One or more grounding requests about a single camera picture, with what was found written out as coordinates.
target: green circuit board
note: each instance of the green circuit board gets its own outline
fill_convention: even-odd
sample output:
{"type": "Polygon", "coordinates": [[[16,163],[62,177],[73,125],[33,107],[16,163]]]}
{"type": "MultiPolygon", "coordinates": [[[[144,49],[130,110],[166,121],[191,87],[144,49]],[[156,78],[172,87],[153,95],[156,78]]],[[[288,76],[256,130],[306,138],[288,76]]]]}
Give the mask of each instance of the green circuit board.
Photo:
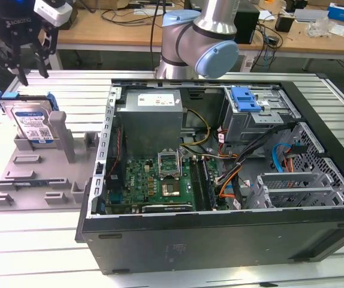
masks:
{"type": "MultiPolygon", "coordinates": [[[[174,170],[176,161],[173,158],[164,159],[162,162],[163,170],[174,170]]],[[[219,175],[216,161],[207,161],[207,167],[211,179],[219,175]]],[[[182,172],[178,180],[172,178],[161,180],[159,176],[158,159],[132,159],[126,164],[125,188],[122,190],[120,203],[107,206],[112,213],[112,209],[119,208],[121,213],[126,209],[130,212],[136,205],[155,205],[155,204],[174,204],[174,205],[192,205],[195,211],[195,197],[191,182],[191,171],[189,168],[189,159],[183,159],[181,165],[182,172]],[[179,194],[165,196],[166,182],[172,181],[178,185],[179,194]]]]}

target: ram slot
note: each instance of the ram slot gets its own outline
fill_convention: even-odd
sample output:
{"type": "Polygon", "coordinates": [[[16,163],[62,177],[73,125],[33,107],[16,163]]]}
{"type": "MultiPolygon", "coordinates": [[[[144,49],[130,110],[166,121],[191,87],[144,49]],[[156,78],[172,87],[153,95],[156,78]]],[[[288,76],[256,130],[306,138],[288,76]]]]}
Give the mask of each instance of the ram slot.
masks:
{"type": "Polygon", "coordinates": [[[198,161],[198,170],[200,173],[201,188],[204,195],[204,203],[206,210],[212,210],[216,205],[215,192],[213,191],[212,185],[210,183],[210,177],[207,167],[207,162],[205,160],[198,161]]]}
{"type": "Polygon", "coordinates": [[[206,207],[205,207],[205,202],[204,202],[203,191],[200,185],[200,176],[198,172],[197,161],[193,159],[189,160],[189,170],[191,171],[191,182],[192,182],[192,189],[194,192],[196,211],[205,211],[206,207]]]}

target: yellow wire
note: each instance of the yellow wire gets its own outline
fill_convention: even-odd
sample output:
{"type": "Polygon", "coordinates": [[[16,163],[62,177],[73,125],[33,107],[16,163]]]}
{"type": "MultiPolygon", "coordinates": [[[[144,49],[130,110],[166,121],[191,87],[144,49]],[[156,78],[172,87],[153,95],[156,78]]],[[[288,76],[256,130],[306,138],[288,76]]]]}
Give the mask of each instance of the yellow wire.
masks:
{"type": "Polygon", "coordinates": [[[191,142],[191,143],[183,143],[183,144],[181,144],[181,146],[186,146],[186,145],[188,145],[188,146],[195,146],[195,145],[202,144],[202,143],[204,143],[205,141],[207,141],[208,138],[209,138],[209,136],[210,136],[210,127],[209,127],[207,121],[206,121],[199,113],[197,113],[195,110],[193,110],[193,109],[187,109],[187,111],[191,111],[193,114],[195,114],[196,116],[198,116],[198,117],[205,123],[205,125],[206,125],[206,127],[207,127],[207,134],[206,134],[206,136],[205,136],[205,138],[204,138],[203,140],[196,141],[196,142],[191,142]]]}

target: robotiq logo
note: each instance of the robotiq logo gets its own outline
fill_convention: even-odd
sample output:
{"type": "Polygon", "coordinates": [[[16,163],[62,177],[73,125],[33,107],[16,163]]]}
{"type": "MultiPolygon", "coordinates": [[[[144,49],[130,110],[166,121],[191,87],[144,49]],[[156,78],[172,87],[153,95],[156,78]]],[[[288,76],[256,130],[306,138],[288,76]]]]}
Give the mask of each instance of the robotiq logo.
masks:
{"type": "Polygon", "coordinates": [[[17,19],[17,20],[5,21],[5,22],[7,24],[7,28],[9,28],[13,25],[29,23],[31,21],[32,21],[31,18],[23,18],[23,19],[17,19]]]}

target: table leg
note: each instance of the table leg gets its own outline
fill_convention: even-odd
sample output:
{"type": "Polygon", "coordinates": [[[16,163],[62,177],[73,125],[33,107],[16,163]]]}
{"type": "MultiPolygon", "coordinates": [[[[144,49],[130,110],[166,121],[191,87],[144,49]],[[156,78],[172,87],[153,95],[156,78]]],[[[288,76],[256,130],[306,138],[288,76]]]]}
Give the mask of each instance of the table leg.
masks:
{"type": "Polygon", "coordinates": [[[52,70],[63,70],[63,64],[60,59],[59,51],[56,51],[54,55],[49,56],[52,70]]]}
{"type": "Polygon", "coordinates": [[[307,58],[303,66],[303,71],[308,71],[309,66],[312,64],[312,62],[313,62],[312,58],[307,58]]]}
{"type": "Polygon", "coordinates": [[[258,52],[255,51],[244,52],[244,59],[240,72],[251,72],[251,68],[255,62],[255,58],[257,57],[257,53],[258,52]]]}

